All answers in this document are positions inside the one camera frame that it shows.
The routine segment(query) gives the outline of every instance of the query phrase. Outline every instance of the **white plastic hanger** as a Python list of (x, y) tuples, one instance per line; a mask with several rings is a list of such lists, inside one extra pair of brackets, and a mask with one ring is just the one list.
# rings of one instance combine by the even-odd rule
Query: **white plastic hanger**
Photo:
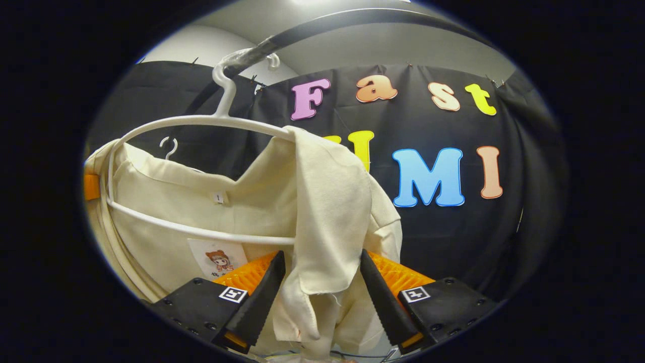
[[(165, 138), (163, 138), (163, 139), (161, 140), (161, 142), (159, 143), (159, 147), (163, 147), (163, 144), (165, 144), (165, 143), (166, 143), (166, 141), (168, 141), (169, 139), (170, 139), (170, 136), (166, 136)], [(177, 139), (175, 139), (175, 138), (173, 138), (173, 139), (172, 139), (172, 142), (173, 142), (173, 144), (174, 144), (174, 145), (173, 145), (173, 147), (172, 147), (172, 150), (171, 150), (171, 151), (168, 151), (168, 154), (166, 154), (166, 160), (170, 160), (170, 156), (171, 156), (172, 154), (174, 154), (175, 152), (177, 152), (177, 148), (178, 148), (178, 146), (179, 146), (179, 142), (178, 142), (178, 141), (177, 141)], [(195, 168), (193, 168), (193, 167), (189, 167), (189, 168), (193, 169), (194, 171), (201, 172), (201, 173), (205, 174), (203, 171), (201, 171), (201, 170), (199, 170), (199, 169), (195, 169)]]
[[(122, 147), (128, 140), (134, 138), (137, 135), (140, 135), (146, 131), (160, 129), (162, 127), (171, 127), (179, 125), (211, 125), (211, 126), (226, 126), (234, 127), (237, 129), (244, 129), (249, 131), (262, 132), (263, 134), (269, 134), (276, 136), (278, 138), (286, 139), (289, 141), (294, 141), (293, 135), (290, 134), (287, 130), (281, 129), (273, 125), (266, 123), (261, 123), (257, 121), (252, 121), (250, 119), (244, 118), (235, 118), (228, 115), (228, 111), (231, 108), (233, 103), (233, 98), (235, 97), (235, 83), (232, 79), (224, 75), (224, 68), (230, 64), (234, 64), (239, 56), (247, 52), (249, 49), (242, 49), (228, 56), (224, 57), (216, 66), (213, 68), (213, 80), (224, 89), (224, 95), (222, 100), (217, 106), (215, 114), (212, 115), (193, 115), (193, 116), (176, 116), (171, 118), (160, 119), (157, 121), (149, 122), (144, 125), (137, 127), (136, 129), (125, 134), (119, 141), (117, 141), (108, 155), (109, 164), (108, 164), (108, 183), (107, 183), (107, 204), (118, 211), (126, 213), (133, 218), (139, 220), (144, 220), (148, 223), (158, 225), (167, 229), (172, 229), (177, 232), (188, 233), (194, 236), (208, 239), (218, 239), (218, 240), (227, 240), (231, 242), (240, 242), (240, 243), (249, 243), (249, 244), (270, 244), (270, 245), (293, 245), (294, 239), (290, 237), (270, 237), (270, 236), (251, 236), (247, 234), (231, 234), (223, 233), (217, 231), (211, 231), (208, 229), (190, 227), (188, 225), (183, 225), (179, 223), (170, 222), (167, 220), (162, 220), (155, 218), (153, 216), (148, 216), (137, 212), (133, 209), (127, 208), (114, 201), (114, 188), (112, 185), (112, 174), (114, 168), (114, 153), (119, 148)], [(275, 54), (270, 54), (267, 56), (269, 59), (269, 70), (275, 70), (280, 65), (280, 59)]]

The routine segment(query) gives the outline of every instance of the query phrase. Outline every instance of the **fabric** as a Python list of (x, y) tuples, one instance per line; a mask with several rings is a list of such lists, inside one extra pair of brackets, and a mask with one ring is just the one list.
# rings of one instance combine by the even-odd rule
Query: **fabric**
[[(195, 172), (126, 143), (115, 151), (115, 201), (192, 227), (294, 237), (294, 245), (287, 247), (243, 245), (248, 261), (278, 249), (286, 255), (287, 274), (252, 353), (284, 351), (290, 341), (304, 346), (303, 356), (318, 359), (328, 356), (335, 337), (356, 351), (370, 349), (382, 327), (375, 323), (376, 312), (357, 274), (359, 257), (367, 248), (399, 261), (400, 216), (346, 147), (297, 127), (285, 129), (295, 142), (272, 138), (238, 180)], [(187, 244), (199, 237), (107, 206), (107, 157), (115, 142), (85, 164), (85, 173), (101, 181), (101, 197), (88, 202), (90, 223), (119, 277), (137, 296), (155, 302), (202, 275)], [(213, 192), (225, 193), (227, 203), (215, 203)], [(345, 319), (351, 326), (343, 325)]]

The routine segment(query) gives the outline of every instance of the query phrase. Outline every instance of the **size label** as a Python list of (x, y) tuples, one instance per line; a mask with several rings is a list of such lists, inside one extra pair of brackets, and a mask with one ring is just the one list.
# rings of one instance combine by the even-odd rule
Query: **size label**
[(211, 281), (248, 262), (242, 245), (235, 242), (188, 239), (188, 245), (204, 277)]
[(211, 193), (211, 197), (213, 198), (213, 202), (217, 204), (228, 204), (226, 192), (213, 192)]

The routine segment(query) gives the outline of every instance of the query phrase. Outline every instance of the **white ceiling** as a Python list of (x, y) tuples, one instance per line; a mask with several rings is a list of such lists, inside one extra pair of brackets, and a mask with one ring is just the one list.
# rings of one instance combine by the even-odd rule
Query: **white ceiling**
[[(253, 43), (295, 25), (343, 10), (398, 8), (453, 21), (452, 17), (401, 0), (239, 0), (195, 22)], [(277, 52), (298, 74), (355, 65), (428, 65), (507, 79), (512, 62), (490, 47), (445, 30), (411, 24), (349, 26), (300, 41)]]

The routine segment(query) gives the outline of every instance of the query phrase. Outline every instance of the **hanger loop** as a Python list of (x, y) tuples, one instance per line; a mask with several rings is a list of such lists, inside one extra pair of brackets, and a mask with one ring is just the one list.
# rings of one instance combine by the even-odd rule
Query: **hanger loop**
[[(166, 141), (168, 141), (168, 139), (170, 139), (170, 136), (166, 136), (165, 138), (163, 138), (163, 140), (161, 140), (161, 142), (159, 143), (159, 147), (163, 147), (163, 144), (165, 144)], [(177, 151), (177, 147), (179, 146), (177, 139), (173, 138), (172, 142), (175, 143), (175, 146), (172, 148), (171, 151), (168, 152), (168, 154), (166, 154), (166, 160), (169, 160), (168, 158), (170, 157), (170, 155), (174, 154), (175, 151)]]
[[(224, 74), (224, 69), (231, 65), (237, 65), (239, 63), (240, 57), (246, 54), (249, 50), (253, 48), (247, 48), (238, 50), (229, 54), (228, 56), (222, 58), (222, 60), (213, 68), (213, 80), (224, 89), (224, 94), (222, 99), (217, 106), (217, 110), (213, 114), (215, 117), (229, 117), (228, 111), (231, 109), (233, 104), (233, 98), (235, 98), (235, 92), (237, 88), (235, 87), (235, 82), (229, 77), (226, 77)], [(275, 53), (271, 53), (266, 57), (269, 60), (269, 70), (275, 71), (280, 67), (280, 58)]]

